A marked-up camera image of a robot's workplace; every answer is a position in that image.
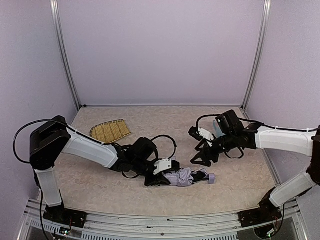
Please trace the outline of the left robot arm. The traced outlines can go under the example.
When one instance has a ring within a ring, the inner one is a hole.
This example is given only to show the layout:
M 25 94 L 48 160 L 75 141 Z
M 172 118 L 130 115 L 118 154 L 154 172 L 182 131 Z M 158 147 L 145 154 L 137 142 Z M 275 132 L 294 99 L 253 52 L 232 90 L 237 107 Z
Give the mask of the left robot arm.
M 164 178 L 163 173 L 180 167 L 172 156 L 160 158 L 152 139 L 140 137 L 134 144 L 124 146 L 104 143 L 71 127 L 60 115 L 45 120 L 31 133 L 29 140 L 29 162 L 50 208 L 63 205 L 54 170 L 60 154 L 81 157 L 122 174 L 134 172 L 145 178 L 147 187 L 169 185 L 170 181 Z

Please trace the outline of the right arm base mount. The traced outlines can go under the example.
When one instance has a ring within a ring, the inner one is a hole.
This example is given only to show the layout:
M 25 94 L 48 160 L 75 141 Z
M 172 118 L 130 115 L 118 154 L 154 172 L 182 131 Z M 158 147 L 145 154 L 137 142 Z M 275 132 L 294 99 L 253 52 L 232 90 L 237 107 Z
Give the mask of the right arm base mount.
M 258 208 L 240 211 L 238 217 L 241 227 L 246 228 L 281 219 L 282 213 L 279 207 L 262 205 Z

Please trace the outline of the lilac folding umbrella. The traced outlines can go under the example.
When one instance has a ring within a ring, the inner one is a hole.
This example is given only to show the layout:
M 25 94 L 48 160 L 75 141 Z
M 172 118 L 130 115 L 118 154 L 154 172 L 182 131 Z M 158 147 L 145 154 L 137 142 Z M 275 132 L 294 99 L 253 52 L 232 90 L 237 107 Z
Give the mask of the lilac folding umbrella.
M 205 168 L 198 170 L 192 170 L 190 167 L 182 167 L 179 170 L 169 169 L 162 172 L 162 175 L 172 187 L 188 187 L 202 181 L 207 181 L 209 185 L 216 182 L 216 175 L 208 173 Z

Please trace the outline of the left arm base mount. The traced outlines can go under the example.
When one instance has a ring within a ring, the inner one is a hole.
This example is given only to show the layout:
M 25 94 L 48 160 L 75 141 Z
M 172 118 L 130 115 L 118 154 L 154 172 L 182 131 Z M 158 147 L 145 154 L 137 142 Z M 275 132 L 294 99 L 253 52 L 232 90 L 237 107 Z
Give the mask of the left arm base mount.
M 56 207 L 47 206 L 43 218 L 69 227 L 83 228 L 87 215 L 88 214 L 84 211 L 65 208 L 61 205 Z

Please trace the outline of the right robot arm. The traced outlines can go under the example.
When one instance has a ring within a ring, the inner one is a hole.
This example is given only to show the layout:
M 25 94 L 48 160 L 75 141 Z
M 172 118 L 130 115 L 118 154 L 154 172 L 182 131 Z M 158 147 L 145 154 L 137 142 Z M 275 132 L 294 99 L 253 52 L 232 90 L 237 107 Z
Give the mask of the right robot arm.
M 213 114 L 221 136 L 200 127 L 200 116 L 188 133 L 199 144 L 197 154 L 191 159 L 192 164 L 210 167 L 217 163 L 221 154 L 230 157 L 231 150 L 239 150 L 244 157 L 244 150 L 263 150 L 266 154 L 279 153 L 280 156 L 302 157 L 309 159 L 309 165 L 287 181 L 272 188 L 260 201 L 261 209 L 276 209 L 289 200 L 303 196 L 320 184 L 320 129 L 294 129 L 270 126 L 263 122 L 244 119 L 234 110 Z

